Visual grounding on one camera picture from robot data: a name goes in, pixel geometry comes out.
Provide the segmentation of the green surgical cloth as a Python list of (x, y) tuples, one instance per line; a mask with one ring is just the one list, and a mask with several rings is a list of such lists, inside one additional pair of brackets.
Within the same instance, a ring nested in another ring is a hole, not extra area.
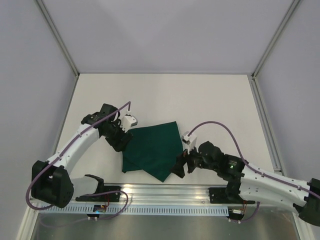
[(143, 170), (162, 183), (183, 152), (177, 122), (132, 128), (133, 138), (122, 152), (122, 172)]

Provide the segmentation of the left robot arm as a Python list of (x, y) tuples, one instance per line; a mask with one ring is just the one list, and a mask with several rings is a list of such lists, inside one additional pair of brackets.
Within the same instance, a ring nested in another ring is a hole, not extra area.
[(30, 202), (30, 198), (34, 198), (47, 203), (47, 209), (64, 208), (74, 198), (98, 201), (104, 195), (118, 193), (118, 190), (106, 191), (104, 180), (98, 176), (86, 174), (71, 178), (70, 174), (84, 153), (101, 137), (116, 152), (123, 152), (133, 138), (129, 130), (137, 124), (130, 102), (120, 108), (104, 103), (99, 111), (86, 115), (62, 149), (32, 166), (31, 183), (25, 194), (27, 205), (40, 211), (41, 207)]

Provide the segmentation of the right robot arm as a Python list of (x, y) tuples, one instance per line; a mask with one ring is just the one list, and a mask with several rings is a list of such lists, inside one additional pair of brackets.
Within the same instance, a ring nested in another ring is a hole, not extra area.
[(306, 223), (320, 225), (318, 179), (303, 181), (263, 171), (240, 157), (223, 153), (209, 141), (184, 150), (170, 171), (183, 178), (196, 168), (214, 171), (227, 182), (217, 191), (209, 189), (211, 203), (274, 205), (296, 213)]

